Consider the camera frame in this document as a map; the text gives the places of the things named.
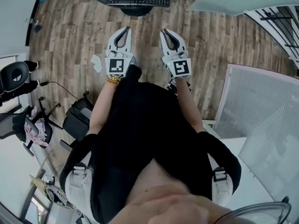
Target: black shirt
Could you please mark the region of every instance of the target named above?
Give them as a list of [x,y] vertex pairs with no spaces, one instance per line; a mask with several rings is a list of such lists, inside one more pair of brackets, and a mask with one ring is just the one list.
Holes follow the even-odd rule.
[[192,194],[209,199],[213,173],[207,153],[231,176],[234,191],[241,178],[241,166],[230,150],[214,136],[196,133],[184,119],[177,97],[150,83],[119,85],[102,130],[72,150],[60,177],[63,190],[69,172],[90,150],[91,207],[101,224],[124,207],[138,175],[153,158]]

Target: white paper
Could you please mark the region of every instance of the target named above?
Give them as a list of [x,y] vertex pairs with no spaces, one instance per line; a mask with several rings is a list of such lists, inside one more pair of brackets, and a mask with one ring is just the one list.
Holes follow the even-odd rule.
[[94,64],[93,68],[96,70],[96,72],[100,73],[102,71],[101,59],[98,56],[93,55],[91,62]]

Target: wrist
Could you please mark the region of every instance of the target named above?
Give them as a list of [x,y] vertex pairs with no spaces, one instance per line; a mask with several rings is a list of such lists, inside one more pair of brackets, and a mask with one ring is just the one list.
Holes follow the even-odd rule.
[[178,78],[175,78],[175,81],[176,81],[176,83],[177,83],[177,82],[184,82],[184,81],[186,81],[186,80],[185,80],[185,78],[183,78],[183,77],[178,77]]
[[106,81],[104,87],[106,87],[107,90],[115,91],[117,85]]
[[119,82],[121,81],[121,78],[106,76],[105,81],[106,81],[106,84],[110,84],[110,85],[113,85],[116,87],[116,86],[118,86]]

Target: wooden floor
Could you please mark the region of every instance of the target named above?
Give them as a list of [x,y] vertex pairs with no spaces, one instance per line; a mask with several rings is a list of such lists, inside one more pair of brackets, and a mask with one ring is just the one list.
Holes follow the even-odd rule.
[[[104,66],[109,37],[125,26],[132,28],[132,52],[142,68],[141,81],[163,87],[170,78],[161,61],[159,31],[168,28],[184,38],[192,59],[189,82],[204,119],[215,118],[228,63],[294,74],[286,53],[252,20],[243,15],[186,11],[194,1],[173,0],[170,8],[154,8],[150,14],[136,18],[96,0],[46,0],[39,4],[36,13],[43,28],[39,33],[31,33],[30,59],[40,62],[31,79],[57,81],[79,98],[88,90],[90,100],[95,102],[106,73],[95,72],[91,57],[100,56]],[[54,83],[37,88],[31,96],[34,105],[38,97],[44,96],[46,108],[61,103],[52,118],[60,125],[75,102]],[[53,130],[47,152],[52,165],[57,167],[68,156],[59,147],[59,140],[71,142],[72,138],[65,131]]]

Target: white strap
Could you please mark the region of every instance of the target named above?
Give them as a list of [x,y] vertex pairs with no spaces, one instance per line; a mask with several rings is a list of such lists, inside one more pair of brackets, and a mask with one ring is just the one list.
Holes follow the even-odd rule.
[[219,165],[218,165],[218,163],[215,161],[215,159],[210,154],[207,154],[207,156],[209,157],[209,161],[210,161],[212,170],[214,171],[216,168],[219,167]]
[[85,164],[86,167],[88,166],[88,163],[90,161],[90,158],[92,156],[92,152],[90,151],[85,157],[84,159],[81,160],[81,163]]
[[[219,167],[215,159],[207,154],[212,170],[215,171]],[[228,174],[225,174],[225,171],[220,171],[215,174],[216,179],[227,177],[226,180],[214,181],[214,176],[212,177],[212,201],[220,206],[224,206],[230,199],[233,194],[233,182],[231,177]]]
[[93,174],[89,169],[85,170],[83,180],[78,180],[78,176],[70,172],[65,180],[65,194],[70,203],[78,210],[86,215],[90,220],[97,223],[93,217],[91,209],[91,187],[93,182]]

